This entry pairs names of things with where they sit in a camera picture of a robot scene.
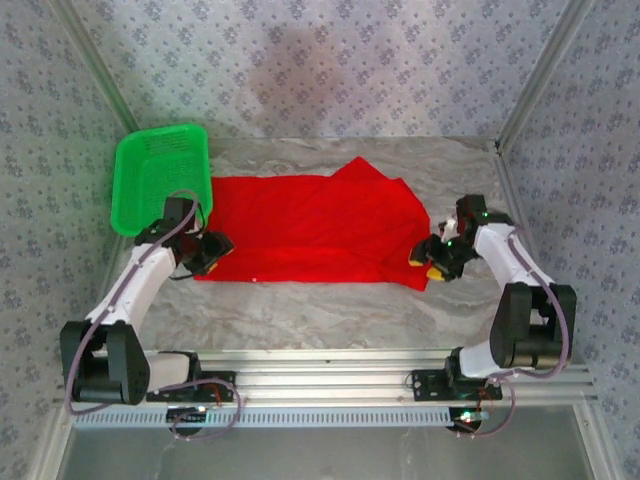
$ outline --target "patterned wall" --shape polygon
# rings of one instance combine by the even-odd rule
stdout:
[[[509,154],[546,267],[581,299],[626,472],[640,478],[640,5],[590,12]]]
[[[60,327],[102,280],[123,132],[46,2],[0,17],[0,478],[18,479],[61,383]]]
[[[566,0],[72,0],[141,127],[495,137]]]

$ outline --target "gray marble table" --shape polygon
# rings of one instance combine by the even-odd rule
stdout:
[[[485,141],[441,137],[341,140],[216,140],[215,175],[326,174],[363,156],[403,178],[437,223],[466,193],[506,210]],[[123,267],[130,251],[119,259]],[[145,348],[420,348],[486,338],[499,297],[481,260],[452,283],[425,292],[388,284],[166,282],[141,332]]]

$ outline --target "wallpaper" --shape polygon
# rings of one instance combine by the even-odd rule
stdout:
[[[596,3],[509,158],[544,263],[578,292],[591,364],[640,478],[640,4]]]
[[[0,2],[2,479],[25,475],[62,381],[58,332],[95,301],[123,136],[47,5]]]
[[[72,0],[141,128],[485,135],[566,0]]]

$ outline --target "glass panel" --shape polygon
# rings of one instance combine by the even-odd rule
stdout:
[[[503,411],[496,412],[494,421]],[[593,478],[573,410],[520,408],[504,432],[444,428],[236,429],[209,443],[168,430],[72,433],[58,480]]]

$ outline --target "red cloth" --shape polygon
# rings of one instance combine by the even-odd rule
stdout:
[[[358,157],[330,177],[215,177],[208,229],[235,249],[198,280],[392,282],[416,290],[426,267],[409,266],[429,236],[429,216],[401,179]]]

